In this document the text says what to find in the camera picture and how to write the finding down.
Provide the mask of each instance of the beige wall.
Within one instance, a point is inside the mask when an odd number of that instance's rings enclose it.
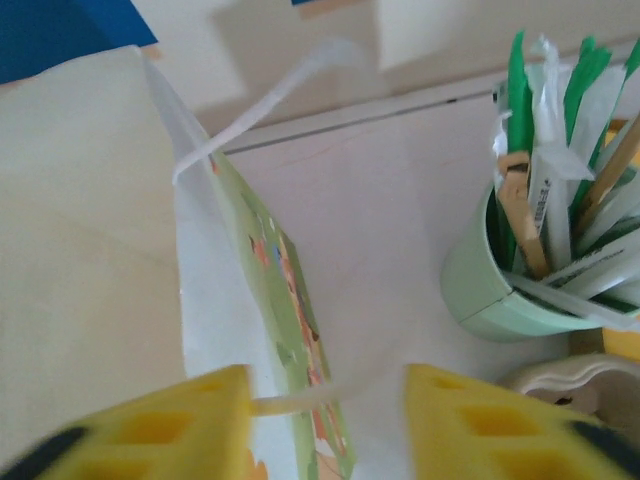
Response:
[[[325,35],[368,47],[404,92],[504,66],[514,33],[545,32],[564,51],[640,31],[638,0],[134,0],[160,40],[158,65],[211,132],[228,124]],[[274,119],[350,103],[336,78],[304,88]]]

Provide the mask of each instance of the yellow object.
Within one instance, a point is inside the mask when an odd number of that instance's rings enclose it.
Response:
[[[625,480],[569,422],[598,421],[426,365],[405,408],[418,480]]]
[[[640,478],[596,419],[426,365],[405,393],[417,480]],[[247,450],[256,411],[248,368],[228,367],[74,422],[0,480],[266,480]]]
[[[602,329],[604,351],[640,362],[640,334]]]
[[[86,434],[37,479],[244,480],[250,421],[248,370],[228,367],[68,425]]]
[[[609,130],[604,140],[605,145],[607,145],[611,140],[613,140],[617,134],[618,134],[617,131]],[[636,153],[635,157],[633,157],[633,160],[631,160],[631,165],[633,165],[636,168],[640,168],[640,151]]]

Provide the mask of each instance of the green cup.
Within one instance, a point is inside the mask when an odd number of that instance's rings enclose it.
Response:
[[[596,322],[532,302],[507,283],[487,234],[498,238],[496,218],[491,187],[444,262],[440,288],[455,320],[475,335],[497,342],[599,328]]]

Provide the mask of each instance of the wooden clothespin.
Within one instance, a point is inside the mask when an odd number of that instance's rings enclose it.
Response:
[[[582,200],[578,208],[575,227],[573,228],[574,237],[577,238],[582,235],[587,227],[591,225],[598,214],[600,204],[627,169],[638,148],[640,148],[640,115],[636,117],[631,128],[620,142],[618,149],[613,153],[611,160],[602,169],[595,182],[591,184]]]
[[[498,170],[504,177],[498,200],[522,250],[525,263],[533,277],[539,280],[551,271],[529,208],[529,169],[529,154],[526,152],[515,152],[498,158]]]

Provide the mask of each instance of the cartoon illustration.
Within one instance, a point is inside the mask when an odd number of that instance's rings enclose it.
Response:
[[[279,260],[281,265],[281,270],[283,276],[287,282],[287,287],[289,290],[289,296],[291,297],[291,302],[296,311],[296,317],[298,319],[298,323],[300,326],[300,332],[302,333],[302,340],[307,350],[307,377],[309,380],[309,385],[320,385],[325,383],[328,380],[328,374],[324,370],[325,364],[322,359],[322,353],[320,351],[319,340],[320,336],[316,331],[313,330],[311,325],[309,324],[308,317],[306,314],[305,302],[300,294],[300,291],[297,287],[295,272],[293,267],[291,266],[291,261],[289,259],[289,254],[287,252],[287,247],[284,243],[282,237],[280,237],[280,248],[279,248]],[[344,456],[347,453],[347,448],[345,446],[344,438],[340,433],[340,426],[337,421],[337,415],[335,414],[334,407],[332,405],[325,405],[322,407],[324,412],[326,413],[327,418],[329,419],[329,424],[331,428],[329,429],[332,433],[332,440],[334,445],[337,446],[340,455]],[[323,423],[322,415],[320,411],[315,410],[312,412],[313,419],[313,428],[316,439],[316,452],[319,457],[324,457],[323,459],[318,458],[318,465],[325,461],[327,458],[331,458],[333,462],[337,462],[335,459],[335,455],[330,448],[331,442],[328,438],[327,429]]]
[[[224,196],[220,206],[223,214],[233,219],[239,233],[235,239],[240,241],[237,247],[243,269],[273,344],[274,359],[284,369],[284,375],[277,380],[278,388],[293,392],[326,383],[329,369],[295,247],[224,155],[217,153],[212,160],[216,194]],[[294,416],[292,421],[301,479],[350,476],[355,456],[345,440],[346,426],[339,404],[323,405]],[[266,455],[262,460],[269,466],[271,458]],[[258,463],[251,470],[255,478],[249,479],[265,480],[263,470]]]
[[[265,239],[261,238],[260,240],[255,241],[253,237],[249,235],[249,242],[251,243],[251,251],[256,256],[256,258],[264,267],[268,267],[269,256],[267,255],[267,250],[265,248]]]

